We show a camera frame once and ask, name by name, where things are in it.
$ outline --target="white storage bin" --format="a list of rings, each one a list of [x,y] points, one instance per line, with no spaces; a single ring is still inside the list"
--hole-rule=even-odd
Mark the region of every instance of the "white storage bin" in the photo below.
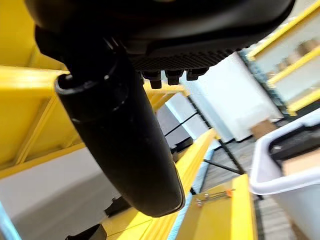
[[[320,167],[283,176],[268,148],[272,140],[302,124],[318,123],[320,108],[261,137],[255,145],[250,176],[252,193],[271,195],[310,240],[320,240]]]

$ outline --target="black plastic housing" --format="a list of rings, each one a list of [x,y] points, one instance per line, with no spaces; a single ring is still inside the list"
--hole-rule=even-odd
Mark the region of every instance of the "black plastic housing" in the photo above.
[[[55,90],[116,189],[139,211],[160,217],[184,206],[184,191],[139,74],[119,69],[78,86],[61,75]]]

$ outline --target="yellow shelf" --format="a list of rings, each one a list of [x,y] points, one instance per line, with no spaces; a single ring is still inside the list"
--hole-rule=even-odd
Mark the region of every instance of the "yellow shelf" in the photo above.
[[[282,72],[275,75],[273,78],[269,79],[267,84],[269,88],[275,88],[275,83],[279,82],[281,79],[285,78],[301,66],[305,65],[312,59],[316,58],[320,55],[320,46],[312,50],[311,52],[304,55],[302,58],[300,58],[298,61],[296,61],[294,64],[288,66],[286,69],[284,69]]]
[[[0,65],[0,179],[85,147],[53,88],[63,73]],[[143,87],[154,111],[187,94],[182,85]]]
[[[320,88],[309,93],[308,95],[302,97],[301,99],[289,104],[287,106],[287,111],[291,116],[296,116],[296,111],[308,106],[309,104],[314,103],[315,101],[320,100]]]
[[[197,199],[234,189],[232,197],[205,202],[198,207]],[[192,196],[176,240],[256,240],[255,208],[249,192],[248,175],[243,174]]]
[[[272,48],[278,42],[287,38],[290,34],[296,32],[299,28],[303,27],[307,21],[314,18],[320,13],[320,0],[308,7],[303,13],[301,13],[297,18],[289,22],[286,26],[279,29],[274,33],[273,36],[268,38],[264,43],[257,46],[254,50],[248,53],[247,57],[250,61],[254,61],[262,53]]]

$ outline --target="white panel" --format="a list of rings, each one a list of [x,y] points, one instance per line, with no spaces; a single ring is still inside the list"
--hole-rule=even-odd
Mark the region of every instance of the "white panel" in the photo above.
[[[165,105],[170,109],[180,123],[189,118],[196,110],[189,101],[179,92],[174,95]]]
[[[194,84],[199,86],[237,141],[251,135],[244,124],[246,114],[259,119],[259,112],[254,112],[263,108],[270,119],[282,117],[236,53],[211,67]]]
[[[0,180],[0,201],[23,240],[80,233],[119,196],[86,148]]]

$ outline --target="wooden floor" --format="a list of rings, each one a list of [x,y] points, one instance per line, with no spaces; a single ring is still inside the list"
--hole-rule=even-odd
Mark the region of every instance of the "wooden floor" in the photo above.
[[[252,155],[255,148],[254,138],[250,138],[240,143],[229,143],[228,148],[250,174]],[[228,167],[234,167],[232,162],[222,148],[214,153],[213,160],[219,164]],[[202,192],[216,185],[222,184],[236,177],[237,174],[224,170],[222,168],[209,165],[204,182]],[[282,208],[269,196],[264,200],[256,200],[256,212],[261,215],[262,226],[258,225],[259,240],[296,240],[296,236],[291,229],[291,225]]]

